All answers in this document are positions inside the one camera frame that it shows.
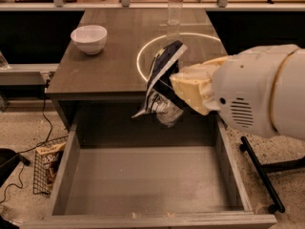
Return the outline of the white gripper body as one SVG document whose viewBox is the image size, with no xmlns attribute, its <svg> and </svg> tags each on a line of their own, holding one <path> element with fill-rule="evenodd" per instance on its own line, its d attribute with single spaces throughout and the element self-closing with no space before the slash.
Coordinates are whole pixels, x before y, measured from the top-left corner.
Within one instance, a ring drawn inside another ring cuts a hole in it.
<svg viewBox="0 0 305 229">
<path fill-rule="evenodd" d="M 299 138 L 299 47 L 259 46 L 230 56 L 212 77 L 217 111 L 236 130 Z"/>
</svg>

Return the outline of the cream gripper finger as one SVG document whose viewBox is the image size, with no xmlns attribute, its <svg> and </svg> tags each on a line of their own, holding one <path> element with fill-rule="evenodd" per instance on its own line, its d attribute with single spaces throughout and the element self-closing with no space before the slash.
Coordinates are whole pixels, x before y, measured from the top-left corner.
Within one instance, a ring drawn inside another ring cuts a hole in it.
<svg viewBox="0 0 305 229">
<path fill-rule="evenodd" d="M 179 73 L 183 78 L 211 78 L 214 72 L 229 59 L 229 56 L 217 57 L 203 63 L 183 67 Z"/>
<path fill-rule="evenodd" d="M 196 112 L 207 115 L 207 104 L 213 100 L 212 78 L 208 74 L 175 73 L 170 76 L 174 93 Z"/>
</svg>

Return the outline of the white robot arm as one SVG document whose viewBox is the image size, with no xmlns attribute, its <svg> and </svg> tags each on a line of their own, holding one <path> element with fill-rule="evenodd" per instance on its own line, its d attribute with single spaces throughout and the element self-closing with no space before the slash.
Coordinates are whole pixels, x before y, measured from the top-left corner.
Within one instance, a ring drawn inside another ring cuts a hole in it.
<svg viewBox="0 0 305 229">
<path fill-rule="evenodd" d="M 182 68 L 173 90 L 202 115 L 216 111 L 233 129 L 305 139 L 305 50 L 258 46 Z"/>
</svg>

